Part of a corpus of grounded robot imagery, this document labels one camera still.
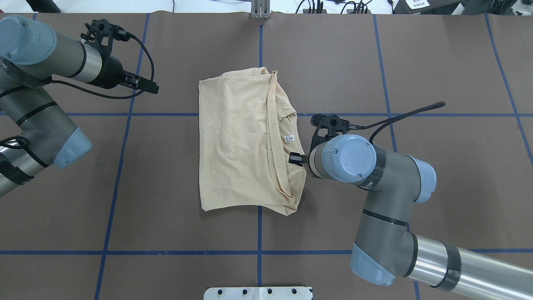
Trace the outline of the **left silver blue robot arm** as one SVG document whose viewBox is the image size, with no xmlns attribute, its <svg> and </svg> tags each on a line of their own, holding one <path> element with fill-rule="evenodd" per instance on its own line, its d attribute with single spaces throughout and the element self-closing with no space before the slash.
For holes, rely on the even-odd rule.
<svg viewBox="0 0 533 300">
<path fill-rule="evenodd" d="M 92 143 L 85 133 L 45 91 L 48 84 L 62 84 L 102 98 L 103 95 L 54 75 L 103 89 L 118 85 L 156 94 L 154 61 L 134 34 L 105 19 L 86 23 L 80 40 L 57 32 L 45 23 L 21 15 L 1 21 L 1 112 L 21 133 L 1 140 L 1 196 L 30 182 L 50 165 L 65 168 L 87 154 Z M 135 40 L 148 55 L 150 78 L 125 71 L 112 56 L 115 40 Z"/>
</svg>

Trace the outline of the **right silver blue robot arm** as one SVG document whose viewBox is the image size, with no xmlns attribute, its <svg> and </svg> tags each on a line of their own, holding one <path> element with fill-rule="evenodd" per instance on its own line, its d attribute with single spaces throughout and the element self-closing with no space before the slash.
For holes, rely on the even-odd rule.
<svg viewBox="0 0 533 300">
<path fill-rule="evenodd" d="M 365 281 L 388 286 L 404 277 L 476 300 L 531 300 L 530 269 L 408 231 L 413 205 L 436 189 L 432 165 L 350 134 L 309 155 L 291 152 L 289 163 L 367 191 L 349 264 Z"/>
</svg>

